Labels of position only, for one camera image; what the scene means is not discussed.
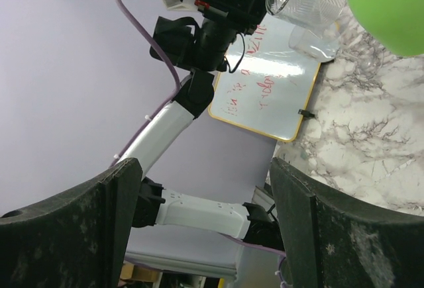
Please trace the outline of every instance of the wire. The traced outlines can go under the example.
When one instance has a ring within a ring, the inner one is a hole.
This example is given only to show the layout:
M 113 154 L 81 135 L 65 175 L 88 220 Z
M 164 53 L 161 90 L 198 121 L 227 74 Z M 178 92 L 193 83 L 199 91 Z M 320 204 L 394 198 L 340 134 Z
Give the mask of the wire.
M 266 214 L 271 214 L 272 211 L 276 208 L 276 204 L 271 205 L 270 209 L 266 211 Z
M 175 82 L 175 89 L 172 92 L 170 96 L 168 96 L 163 103 L 160 104 L 160 106 L 150 115 L 150 119 L 153 119 L 161 110 L 168 104 L 172 98 L 176 95 L 176 93 L 180 90 L 181 84 L 180 84 L 180 78 L 178 77 L 178 73 L 175 69 L 175 67 L 172 65 L 171 60 L 165 52 L 160 48 L 159 44 L 156 43 L 156 41 L 149 35 L 149 33 L 146 31 L 146 29 L 137 21 L 137 19 L 131 14 L 131 12 L 127 9 L 127 7 L 124 5 L 122 0 L 116 0 L 118 7 L 122 11 L 122 13 L 128 18 L 128 20 L 131 22 L 131 24 L 141 33 L 141 35 L 146 39 L 146 41 L 152 46 L 152 48 L 158 53 L 159 57 L 164 61 L 166 66 L 168 67 L 169 71 L 172 74 L 172 77 L 174 78 Z M 112 161 L 110 166 L 114 166 L 119 159 L 123 156 L 125 151 L 130 147 L 130 145 L 136 140 L 137 136 L 147 127 L 148 123 L 150 121 L 144 122 L 144 124 L 136 131 L 136 133 L 131 137 L 131 139 L 127 142 L 125 147 L 114 157 L 114 160 Z
M 229 236 L 229 235 L 226 235 L 226 234 L 221 234 L 221 235 L 224 236 L 225 238 L 228 238 L 229 240 L 232 240 L 233 242 L 236 242 L 237 244 L 242 245 L 242 246 L 246 246 L 246 247 L 250 247 L 250 248 L 255 248 L 257 250 L 263 250 L 265 252 L 269 252 L 269 253 L 277 254 L 279 256 L 286 257 L 286 252 L 283 252 L 282 250 L 276 250 L 276 249 L 269 248 L 269 247 L 264 247 L 264 246 L 261 246 L 261 245 L 255 245 L 255 244 L 245 243 L 242 240 L 239 240 L 237 238 L 234 238 L 234 237 Z
M 227 58 L 224 58 L 225 63 L 227 63 L 230 74 L 233 74 L 237 71 L 237 68 L 239 68 L 241 61 L 243 61 L 244 53 L 246 52 L 246 43 L 244 43 L 244 36 L 241 33 L 237 33 L 237 34 L 239 34 L 241 36 L 241 39 L 243 41 L 243 53 L 241 54 L 241 58 L 238 60 L 236 66 L 233 69 L 231 69 L 230 63 L 228 62 Z
M 270 253 L 274 253 L 274 254 L 279 255 L 280 258 L 278 260 L 278 268 L 277 268 L 277 271 L 276 271 L 276 275 L 278 275 L 278 277 L 280 278 L 281 288 L 289 288 L 290 287 L 290 286 L 288 286 L 288 284 L 287 284 L 286 280 L 284 279 L 284 276 L 281 272 L 281 267 L 283 265 L 283 262 L 287 258 L 286 252 L 283 252 L 282 250 L 275 250 L 275 249 L 269 248 L 269 247 L 263 247 L 261 245 L 245 243 L 242 240 L 239 240 L 237 238 L 234 238 L 234 237 L 226 235 L 226 234 L 221 234 L 221 235 L 223 235 L 225 238 L 228 238 L 229 240 L 232 240 L 233 242 L 236 242 L 237 244 L 240 244 L 242 246 L 254 248 L 254 249 L 257 249 L 257 250 L 263 250 L 264 252 L 270 252 Z

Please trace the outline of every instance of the black clip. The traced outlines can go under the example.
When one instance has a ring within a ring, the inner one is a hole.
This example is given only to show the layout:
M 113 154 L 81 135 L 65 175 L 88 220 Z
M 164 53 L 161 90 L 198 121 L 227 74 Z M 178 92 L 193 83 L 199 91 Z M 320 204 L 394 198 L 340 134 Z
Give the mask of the black clip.
M 299 115 L 302 115 L 304 117 L 304 119 L 315 118 L 315 114 L 311 113 L 310 111 L 306 111 L 304 109 L 299 109 L 299 111 L 297 113 Z

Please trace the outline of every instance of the white wall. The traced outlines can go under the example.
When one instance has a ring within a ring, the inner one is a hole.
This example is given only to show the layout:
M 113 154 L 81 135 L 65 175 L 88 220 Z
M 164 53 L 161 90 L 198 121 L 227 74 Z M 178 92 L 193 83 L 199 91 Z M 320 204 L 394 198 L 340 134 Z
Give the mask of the white wall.
M 160 0 L 125 1 L 149 31 L 158 15 L 181 15 Z M 0 0 L 0 215 L 106 169 L 172 86 L 114 0 Z M 273 146 L 205 114 L 149 176 L 190 195 L 249 201 Z M 132 251 L 223 265 L 235 249 L 171 226 L 135 230 L 129 242 Z

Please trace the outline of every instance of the black bracket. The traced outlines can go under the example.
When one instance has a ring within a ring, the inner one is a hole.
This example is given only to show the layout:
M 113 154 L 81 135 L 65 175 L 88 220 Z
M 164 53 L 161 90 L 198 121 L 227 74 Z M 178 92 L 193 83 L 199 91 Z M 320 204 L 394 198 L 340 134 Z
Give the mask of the black bracket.
M 304 119 L 315 118 L 315 114 L 311 113 L 310 111 L 306 111 L 304 109 L 299 109 L 299 111 L 297 113 L 299 115 L 302 115 Z
M 182 81 L 182 87 L 173 101 L 187 109 L 196 119 L 212 102 L 213 78 L 211 73 L 192 69 Z
M 142 228 L 156 224 L 159 207 L 165 203 L 162 198 L 163 189 L 162 184 L 155 183 L 148 177 L 141 181 L 132 227 Z
M 249 216 L 250 226 L 243 242 L 261 245 L 284 251 L 284 244 L 280 233 L 280 227 L 275 221 L 271 221 L 267 212 L 260 205 L 245 203 Z

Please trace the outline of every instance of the whiteboard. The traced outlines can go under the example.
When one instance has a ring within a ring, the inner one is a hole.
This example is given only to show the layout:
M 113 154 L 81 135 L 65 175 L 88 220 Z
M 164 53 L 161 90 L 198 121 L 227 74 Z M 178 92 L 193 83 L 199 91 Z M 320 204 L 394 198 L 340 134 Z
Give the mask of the whiteboard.
M 209 114 L 221 121 L 290 142 L 296 138 L 320 63 L 288 46 L 294 25 L 266 15 L 252 36 L 233 74 L 220 73 Z M 234 67 L 243 51 L 242 40 L 229 48 Z

